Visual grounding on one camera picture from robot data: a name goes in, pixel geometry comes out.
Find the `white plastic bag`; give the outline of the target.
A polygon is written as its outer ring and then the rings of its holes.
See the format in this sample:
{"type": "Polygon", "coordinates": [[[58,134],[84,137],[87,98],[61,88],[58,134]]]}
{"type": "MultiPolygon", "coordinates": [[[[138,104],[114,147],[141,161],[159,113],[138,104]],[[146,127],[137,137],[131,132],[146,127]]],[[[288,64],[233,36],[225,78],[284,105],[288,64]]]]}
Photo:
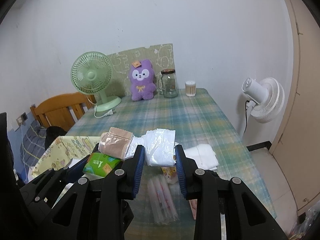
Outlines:
{"type": "Polygon", "coordinates": [[[175,130],[157,128],[141,137],[133,137],[129,143],[125,160],[133,158],[138,145],[144,147],[144,160],[148,166],[173,167],[175,161],[175,130]]]}

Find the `purple plush toy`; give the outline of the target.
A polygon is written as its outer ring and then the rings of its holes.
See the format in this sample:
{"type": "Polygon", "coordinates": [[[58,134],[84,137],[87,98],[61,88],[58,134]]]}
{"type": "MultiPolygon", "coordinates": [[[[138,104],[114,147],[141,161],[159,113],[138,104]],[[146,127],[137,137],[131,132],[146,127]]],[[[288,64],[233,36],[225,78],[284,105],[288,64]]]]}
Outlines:
{"type": "Polygon", "coordinates": [[[151,100],[157,89],[154,83],[155,72],[149,59],[144,59],[139,63],[138,67],[131,64],[128,74],[131,82],[131,99],[132,101],[151,100]]]}

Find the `cotton swab container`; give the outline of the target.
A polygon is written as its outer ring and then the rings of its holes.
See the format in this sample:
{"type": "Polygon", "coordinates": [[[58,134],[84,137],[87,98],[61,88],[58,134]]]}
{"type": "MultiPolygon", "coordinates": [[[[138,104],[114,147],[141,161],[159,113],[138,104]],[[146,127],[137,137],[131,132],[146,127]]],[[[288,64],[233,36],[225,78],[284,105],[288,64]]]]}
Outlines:
{"type": "Polygon", "coordinates": [[[193,97],[196,95],[196,82],[195,81],[185,81],[185,94],[188,97],[193,97]]]}

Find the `beige door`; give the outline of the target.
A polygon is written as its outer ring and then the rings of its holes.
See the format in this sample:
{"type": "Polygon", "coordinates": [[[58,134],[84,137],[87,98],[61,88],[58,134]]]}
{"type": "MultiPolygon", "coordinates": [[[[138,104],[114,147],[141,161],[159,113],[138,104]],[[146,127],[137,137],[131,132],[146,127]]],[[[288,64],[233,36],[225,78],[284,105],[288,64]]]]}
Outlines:
{"type": "Polygon", "coordinates": [[[319,201],[319,26],[302,0],[284,1],[293,38],[292,82],[270,152],[301,215],[319,201]]]}

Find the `beige stockings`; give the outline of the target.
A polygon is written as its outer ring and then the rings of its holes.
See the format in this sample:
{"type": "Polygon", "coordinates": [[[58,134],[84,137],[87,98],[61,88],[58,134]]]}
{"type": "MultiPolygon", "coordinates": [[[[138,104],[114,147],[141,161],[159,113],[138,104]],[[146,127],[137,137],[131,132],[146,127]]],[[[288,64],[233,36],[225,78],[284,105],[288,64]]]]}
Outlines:
{"type": "Polygon", "coordinates": [[[98,151],[113,158],[125,160],[127,149],[133,138],[133,133],[111,127],[101,135],[98,151]]]}

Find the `green desk fan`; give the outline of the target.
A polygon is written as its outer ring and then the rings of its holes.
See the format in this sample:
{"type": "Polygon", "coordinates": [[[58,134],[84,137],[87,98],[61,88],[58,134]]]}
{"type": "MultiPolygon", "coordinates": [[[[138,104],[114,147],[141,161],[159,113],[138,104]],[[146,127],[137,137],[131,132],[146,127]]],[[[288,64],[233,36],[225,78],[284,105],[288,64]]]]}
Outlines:
{"type": "Polygon", "coordinates": [[[80,55],[71,67],[71,82],[82,94],[99,94],[100,100],[94,104],[97,119],[113,114],[113,109],[121,103],[121,98],[106,95],[105,89],[112,80],[112,63],[103,53],[89,51],[80,55]]]}

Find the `black clothing on bed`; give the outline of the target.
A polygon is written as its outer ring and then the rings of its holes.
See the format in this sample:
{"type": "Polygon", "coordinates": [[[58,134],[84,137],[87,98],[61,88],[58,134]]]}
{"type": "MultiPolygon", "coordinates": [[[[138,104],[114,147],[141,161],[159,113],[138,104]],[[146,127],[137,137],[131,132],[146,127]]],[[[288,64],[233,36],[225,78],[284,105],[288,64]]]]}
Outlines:
{"type": "Polygon", "coordinates": [[[45,150],[49,148],[52,142],[59,136],[66,135],[67,132],[59,126],[50,126],[46,129],[46,138],[44,142],[45,150]]]}

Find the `green tissue pack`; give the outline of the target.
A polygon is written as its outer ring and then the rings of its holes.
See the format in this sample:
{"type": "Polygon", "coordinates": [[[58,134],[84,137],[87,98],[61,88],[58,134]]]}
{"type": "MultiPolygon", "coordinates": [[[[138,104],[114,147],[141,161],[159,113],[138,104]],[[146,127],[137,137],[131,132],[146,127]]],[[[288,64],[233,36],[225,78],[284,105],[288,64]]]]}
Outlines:
{"type": "Polygon", "coordinates": [[[89,156],[83,172],[85,174],[106,177],[120,162],[121,159],[100,152],[93,152],[89,156]]]}

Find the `blue plaid pillow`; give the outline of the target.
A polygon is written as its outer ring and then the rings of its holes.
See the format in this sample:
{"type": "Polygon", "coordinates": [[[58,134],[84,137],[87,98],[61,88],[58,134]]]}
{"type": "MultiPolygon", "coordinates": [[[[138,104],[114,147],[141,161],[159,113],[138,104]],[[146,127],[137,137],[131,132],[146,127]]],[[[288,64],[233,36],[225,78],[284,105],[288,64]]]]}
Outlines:
{"type": "Polygon", "coordinates": [[[34,167],[45,152],[46,128],[34,120],[26,131],[21,146],[21,161],[27,167],[34,167]]]}

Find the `clear plastic bag pack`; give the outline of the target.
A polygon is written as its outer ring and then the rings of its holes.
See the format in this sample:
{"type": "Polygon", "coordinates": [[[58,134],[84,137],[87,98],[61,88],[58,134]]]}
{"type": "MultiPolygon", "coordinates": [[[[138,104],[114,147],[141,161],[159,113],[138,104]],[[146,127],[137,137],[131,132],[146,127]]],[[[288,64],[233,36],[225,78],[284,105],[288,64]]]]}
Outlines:
{"type": "Polygon", "coordinates": [[[147,189],[154,222],[167,225],[177,221],[178,213],[165,178],[162,175],[150,178],[147,189]]]}

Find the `plaid tablecloth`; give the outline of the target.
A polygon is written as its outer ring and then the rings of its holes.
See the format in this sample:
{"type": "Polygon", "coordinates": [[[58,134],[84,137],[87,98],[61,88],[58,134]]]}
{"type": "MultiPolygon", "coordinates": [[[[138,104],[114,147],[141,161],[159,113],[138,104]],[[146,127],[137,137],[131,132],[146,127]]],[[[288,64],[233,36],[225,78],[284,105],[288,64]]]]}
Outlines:
{"type": "MultiPolygon", "coordinates": [[[[134,102],[124,97],[114,109],[114,114],[98,119],[93,110],[88,111],[69,130],[70,136],[100,136],[111,127],[121,128],[140,137],[158,128],[174,130],[175,140],[188,149],[208,144],[216,153],[218,175],[223,179],[239,177],[274,215],[275,209],[268,189],[247,147],[221,108],[205,89],[198,89],[194,97],[180,92],[167,99],[156,95],[152,100],[134,102]]],[[[187,200],[178,184],[170,192],[178,219],[166,225],[154,222],[147,190],[148,180],[161,174],[159,167],[145,166],[139,192],[130,207],[133,221],[125,232],[126,239],[193,239],[195,220],[187,200]]]]}

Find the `yellow cartoon storage box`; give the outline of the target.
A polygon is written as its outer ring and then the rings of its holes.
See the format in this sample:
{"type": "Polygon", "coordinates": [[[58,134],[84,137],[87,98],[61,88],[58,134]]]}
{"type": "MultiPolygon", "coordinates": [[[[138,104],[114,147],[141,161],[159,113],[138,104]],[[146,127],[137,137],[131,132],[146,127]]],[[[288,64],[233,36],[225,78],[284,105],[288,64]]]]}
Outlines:
{"type": "Polygon", "coordinates": [[[44,171],[66,167],[73,159],[81,160],[90,155],[99,143],[100,137],[59,136],[46,149],[32,168],[31,176],[36,178],[44,171]]]}

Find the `yellow cartoon small box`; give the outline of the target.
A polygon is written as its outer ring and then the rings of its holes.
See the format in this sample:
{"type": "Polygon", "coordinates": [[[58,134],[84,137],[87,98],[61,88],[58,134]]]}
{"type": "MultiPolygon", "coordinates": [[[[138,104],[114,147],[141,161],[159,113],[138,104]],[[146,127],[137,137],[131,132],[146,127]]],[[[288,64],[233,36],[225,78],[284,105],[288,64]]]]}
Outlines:
{"type": "Polygon", "coordinates": [[[163,176],[165,177],[168,184],[175,184],[178,182],[178,176],[176,167],[161,167],[161,171],[163,172],[163,176]]]}

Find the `white standing fan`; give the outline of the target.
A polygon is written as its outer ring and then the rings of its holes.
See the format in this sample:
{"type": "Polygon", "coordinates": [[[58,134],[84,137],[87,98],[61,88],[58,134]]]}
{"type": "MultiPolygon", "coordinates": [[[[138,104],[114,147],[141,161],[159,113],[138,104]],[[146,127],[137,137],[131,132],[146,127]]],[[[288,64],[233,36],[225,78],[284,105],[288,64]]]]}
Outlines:
{"type": "Polygon", "coordinates": [[[273,77],[267,77],[260,82],[248,77],[241,89],[247,96],[246,123],[242,133],[244,135],[250,116],[260,124],[268,123],[277,117],[284,105],[285,92],[282,85],[273,77]]]}

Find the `glass jar with lid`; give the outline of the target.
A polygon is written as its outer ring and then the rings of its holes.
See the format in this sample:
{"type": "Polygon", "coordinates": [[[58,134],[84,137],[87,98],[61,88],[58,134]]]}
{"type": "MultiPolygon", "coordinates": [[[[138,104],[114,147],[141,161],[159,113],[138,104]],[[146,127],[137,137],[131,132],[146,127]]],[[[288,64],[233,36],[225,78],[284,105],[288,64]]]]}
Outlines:
{"type": "Polygon", "coordinates": [[[165,98],[175,98],[178,96],[176,71],[174,69],[162,70],[159,83],[161,83],[159,86],[160,92],[165,98]]]}

